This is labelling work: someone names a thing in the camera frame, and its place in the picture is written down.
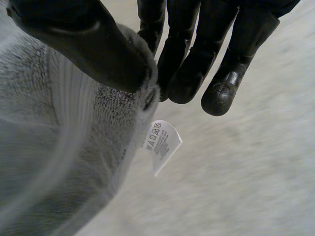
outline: glove finger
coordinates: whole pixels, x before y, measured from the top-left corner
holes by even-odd
[[[140,31],[138,34],[147,42],[155,55],[163,33],[166,0],[137,0]]]
[[[241,7],[221,66],[202,97],[205,112],[222,116],[229,110],[256,51],[279,23],[268,10]]]
[[[224,0],[202,0],[196,41],[167,89],[171,101],[185,104],[194,98],[213,65],[237,12],[237,5]]]
[[[161,101],[167,99],[167,85],[183,62],[191,42],[200,0],[168,0],[169,34],[158,61]]]
[[[63,8],[47,9],[51,14],[33,11],[38,6],[45,11],[46,2],[50,1],[13,0],[7,9],[23,31],[62,53],[99,83],[125,92],[140,88],[145,63],[99,0],[79,0],[74,5],[69,0],[69,5],[60,5]]]

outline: black glove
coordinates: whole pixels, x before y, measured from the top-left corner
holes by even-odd
[[[138,0],[139,34],[152,52],[158,47],[166,0]],[[207,76],[234,22],[232,38],[221,66],[205,91],[205,112],[225,114],[256,51],[276,29],[279,17],[299,0],[167,0],[168,39],[158,61],[161,101],[190,102]],[[186,57],[197,14],[197,37]]]
[[[125,92],[140,88],[145,62],[99,0],[10,0],[7,12],[101,84]]]

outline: gray towel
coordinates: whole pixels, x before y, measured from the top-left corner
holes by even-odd
[[[111,200],[159,97],[148,62],[135,94],[102,86],[26,35],[0,0],[0,235],[71,236]]]

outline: floor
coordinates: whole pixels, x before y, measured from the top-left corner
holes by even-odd
[[[139,27],[136,0],[104,0]],[[161,103],[183,144],[158,177],[141,151],[122,190],[79,236],[315,235],[315,3],[303,0],[260,48],[223,117]],[[167,24],[161,47],[167,36]]]

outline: care label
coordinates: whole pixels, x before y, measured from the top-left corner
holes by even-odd
[[[156,120],[150,125],[142,149],[152,157],[154,176],[159,174],[182,143],[183,140],[170,123]]]

